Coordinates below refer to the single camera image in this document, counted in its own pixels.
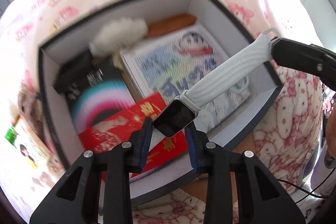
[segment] red envelope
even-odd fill
[[[130,108],[123,109],[79,135],[83,146],[96,153],[109,151],[116,145],[127,141],[131,133],[140,130],[146,117],[154,119],[166,107],[159,93],[143,99]],[[143,172],[168,162],[187,150],[183,132],[173,138],[164,138],[148,154]]]

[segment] black watch screen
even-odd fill
[[[195,118],[195,112],[179,99],[174,99],[163,112],[157,116],[153,122],[153,126],[167,138],[171,138]]]

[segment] rainbow pattern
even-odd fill
[[[82,133],[94,124],[98,115],[107,112],[111,116],[134,103],[123,81],[104,80],[80,95],[73,106],[72,121],[77,133]]]

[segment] wooden handle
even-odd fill
[[[148,25],[146,37],[157,37],[195,24],[197,18],[189,14],[180,14]]]

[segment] black cable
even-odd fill
[[[324,198],[324,199],[327,199],[327,198],[328,198],[327,196],[312,194],[311,192],[308,192],[306,189],[303,189],[303,188],[301,188],[301,187],[299,187],[299,186],[295,185],[294,183],[291,183],[291,182],[289,182],[289,181],[287,181],[287,180],[278,179],[278,181],[281,181],[281,182],[287,183],[287,184],[289,184],[289,185],[292,185],[293,187],[295,187],[295,188],[301,190],[302,192],[305,192],[306,194],[311,195],[311,196],[313,196],[313,197],[316,197],[316,198]]]
[[[315,189],[313,189],[310,193],[313,193],[317,188],[319,188],[323,183],[325,183],[327,181],[327,179],[332,175],[332,173],[334,173],[336,168],[334,168],[329,175],[327,175],[327,177],[324,179],[324,181],[322,181],[320,183],[320,185],[318,185]],[[300,199],[299,201],[297,201],[295,204],[298,204],[299,202],[303,201],[305,198],[307,198],[309,195],[306,195],[304,198]]]

